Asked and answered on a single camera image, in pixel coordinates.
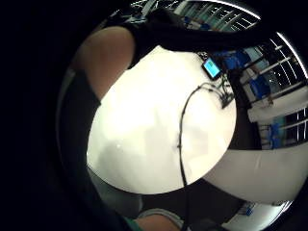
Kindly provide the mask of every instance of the black cable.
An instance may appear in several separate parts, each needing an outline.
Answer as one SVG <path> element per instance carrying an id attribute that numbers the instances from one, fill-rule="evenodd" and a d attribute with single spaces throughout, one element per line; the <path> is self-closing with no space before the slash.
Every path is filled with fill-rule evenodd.
<path id="1" fill-rule="evenodd" d="M 206 84 L 208 84 L 208 83 L 203 83 L 200 86 L 198 86 L 195 90 L 192 91 L 192 93 L 190 94 L 190 96 L 187 98 L 187 100 L 185 102 L 184 108 L 183 108 L 182 113 L 181 113 L 181 118 L 180 118 L 179 143 L 178 143 L 177 147 L 179 148 L 181 176 L 182 176 L 182 181 L 183 181 L 183 185 L 184 185 L 184 192 L 185 192 L 185 197 L 186 197 L 185 218 L 184 218 L 184 223 L 183 223 L 183 226 L 181 228 L 181 231 L 187 231 L 187 229 L 189 227 L 189 220 L 190 220 L 190 211 L 189 211 L 190 210 L 190 195 L 189 195 L 189 188 L 188 188 L 188 185 L 187 185 L 187 180 L 186 180 L 186 175 L 185 175 L 185 170 L 184 170 L 183 160 L 182 160 L 182 133 L 183 133 L 184 114 L 185 114 L 186 108 L 187 108 L 189 101 L 192 98 L 192 96 L 197 91 L 199 91 L 201 89 L 207 90 L 208 92 L 214 92 L 218 95 L 219 98 L 221 98 L 220 92 L 219 92 L 219 90 L 217 90 L 215 85 L 208 84 L 208 85 L 211 85 L 213 87 L 212 89 L 208 89 L 208 88 L 203 87 Z"/>

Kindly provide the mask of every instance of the sleeve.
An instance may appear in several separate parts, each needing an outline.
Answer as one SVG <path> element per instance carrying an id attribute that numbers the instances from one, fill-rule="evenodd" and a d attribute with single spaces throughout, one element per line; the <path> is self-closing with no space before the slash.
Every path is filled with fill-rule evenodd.
<path id="1" fill-rule="evenodd" d="M 88 139 L 99 106 L 86 74 L 76 73 L 60 110 L 59 143 L 64 176 L 70 192 L 100 222 L 102 230 L 130 231 L 124 218 L 101 201 L 88 173 Z"/>

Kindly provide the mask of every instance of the white table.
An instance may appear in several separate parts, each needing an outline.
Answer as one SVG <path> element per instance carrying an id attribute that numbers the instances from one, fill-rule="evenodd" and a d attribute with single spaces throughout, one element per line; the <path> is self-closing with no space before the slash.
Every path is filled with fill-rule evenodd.
<path id="1" fill-rule="evenodd" d="M 102 180 L 130 193 L 167 193 L 183 187 L 179 121 L 190 93 L 211 82 L 201 64 L 194 53 L 157 46 L 112 86 L 93 120 L 88 147 L 88 165 Z M 235 123 L 235 100 L 222 110 L 213 93 L 201 90 L 192 97 L 182 138 L 188 184 L 220 160 Z"/>

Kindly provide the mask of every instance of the person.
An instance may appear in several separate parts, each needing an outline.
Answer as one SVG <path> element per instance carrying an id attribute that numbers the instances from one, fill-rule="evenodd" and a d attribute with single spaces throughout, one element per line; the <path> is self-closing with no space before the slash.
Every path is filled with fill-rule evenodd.
<path id="1" fill-rule="evenodd" d="M 129 68 L 136 55 L 136 41 L 124 27 L 104 28 L 90 35 L 79 47 L 70 68 L 83 72 L 97 101 L 108 92 L 112 84 Z M 179 231 L 183 220 L 170 211 L 152 209 L 136 219 L 125 218 L 133 230 Z"/>

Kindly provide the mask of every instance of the desk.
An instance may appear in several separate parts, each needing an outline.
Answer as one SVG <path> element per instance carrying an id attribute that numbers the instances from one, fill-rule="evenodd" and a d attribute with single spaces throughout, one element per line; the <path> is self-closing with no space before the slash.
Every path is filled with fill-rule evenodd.
<path id="1" fill-rule="evenodd" d="M 167 193 L 183 187 L 179 121 L 190 93 L 211 82 L 201 64 L 194 53 L 157 46 L 111 87 L 94 117 L 88 146 L 88 166 L 102 180 L 130 193 Z M 235 100 L 222 110 L 213 93 L 200 90 L 192 97 L 182 137 L 188 184 L 220 160 L 235 123 Z"/>

